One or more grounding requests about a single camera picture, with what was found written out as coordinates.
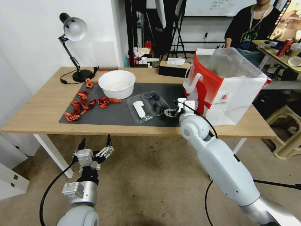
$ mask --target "person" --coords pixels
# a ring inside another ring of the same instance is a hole
[[[225,47],[236,48],[258,67],[263,56],[252,40],[266,40],[280,12],[270,5],[271,0],[256,1],[257,4],[242,9],[233,18],[225,33]]]

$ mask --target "id badge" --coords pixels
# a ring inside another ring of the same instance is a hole
[[[248,50],[249,49],[249,46],[250,46],[250,43],[251,43],[251,40],[250,39],[245,39],[243,44],[242,44],[242,47],[245,49],[245,50]]]

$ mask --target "black shirt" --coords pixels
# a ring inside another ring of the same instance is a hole
[[[270,34],[273,25],[275,24],[276,20],[278,19],[280,12],[273,8],[272,11],[263,18],[261,25],[259,27],[258,22],[260,19],[253,19],[251,29],[255,27],[254,31],[258,33],[257,37],[252,40],[266,40],[267,36]],[[237,13],[237,15],[233,18],[230,26],[228,27],[225,39],[231,38],[231,47],[237,49],[243,49],[242,47],[242,35],[246,33],[250,27],[251,22],[251,6],[248,6]],[[256,51],[256,46],[254,44],[250,44],[248,49],[249,51]]]

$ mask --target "lamp shade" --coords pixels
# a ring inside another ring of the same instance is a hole
[[[60,20],[64,24],[64,33],[69,40],[79,41],[85,37],[87,25],[82,19],[70,17],[67,13],[61,13]]]

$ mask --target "concrete floor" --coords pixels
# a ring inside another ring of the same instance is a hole
[[[83,136],[50,136],[68,162]],[[86,136],[86,148],[104,147],[104,136]],[[183,138],[112,137],[115,152],[99,172],[98,203],[100,225],[206,226],[209,225],[204,195],[209,183],[196,152]],[[259,139],[248,139],[237,156],[258,180],[300,183],[301,155],[289,160],[275,158]],[[61,195],[61,177],[50,190],[44,207],[46,225],[56,225],[69,210]],[[15,171],[30,180],[25,194],[0,201],[0,225],[39,225],[39,204],[50,182],[60,173],[48,154],[40,148]],[[289,188],[257,184],[261,194],[301,218],[301,192]],[[208,211],[218,225],[256,225],[213,184],[208,194]]]

